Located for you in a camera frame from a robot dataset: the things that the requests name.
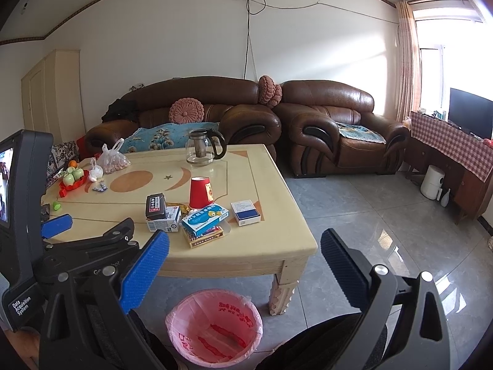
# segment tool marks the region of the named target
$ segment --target blue gripper pad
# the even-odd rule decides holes
[[[125,314],[139,307],[157,272],[168,257],[169,238],[166,232],[156,231],[142,249],[140,257],[121,283],[120,305]]]
[[[52,218],[41,224],[41,236],[44,239],[50,239],[72,228],[72,217],[70,214]]]

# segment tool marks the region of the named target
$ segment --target screen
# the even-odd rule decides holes
[[[13,148],[0,152],[0,220],[8,222],[8,194]]]
[[[483,139],[491,139],[493,101],[450,88],[449,120]]]

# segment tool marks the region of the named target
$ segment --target cabinet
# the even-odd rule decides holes
[[[461,164],[415,138],[411,138],[406,147],[404,161],[411,166],[410,171],[416,169],[421,174],[426,173],[429,165],[445,172],[443,190],[450,188],[453,201],[461,209],[459,217],[466,214],[471,218],[477,218],[486,211],[493,194],[491,174],[482,182]]]
[[[80,101],[79,51],[53,50],[22,78],[26,129],[53,134],[53,143],[85,135]]]

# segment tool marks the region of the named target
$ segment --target sofa armrest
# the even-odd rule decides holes
[[[280,120],[264,105],[236,105],[221,118],[219,131],[227,144],[261,143],[267,146],[279,139]]]
[[[91,155],[101,153],[103,144],[106,143],[108,149],[110,149],[120,138],[128,138],[138,128],[139,125],[137,123],[128,120],[103,122],[90,129],[86,134],[87,150]]]
[[[292,142],[313,147],[329,159],[335,158],[339,151],[339,128],[329,116],[306,105],[290,103],[281,103],[273,111]]]
[[[387,142],[386,150],[398,143],[405,148],[411,137],[409,129],[400,122],[389,120],[372,112],[361,113],[361,125],[382,135]]]

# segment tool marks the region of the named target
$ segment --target red checkered tablecloth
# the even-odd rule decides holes
[[[445,121],[411,112],[411,136],[462,164],[482,182],[493,168],[493,149]]]

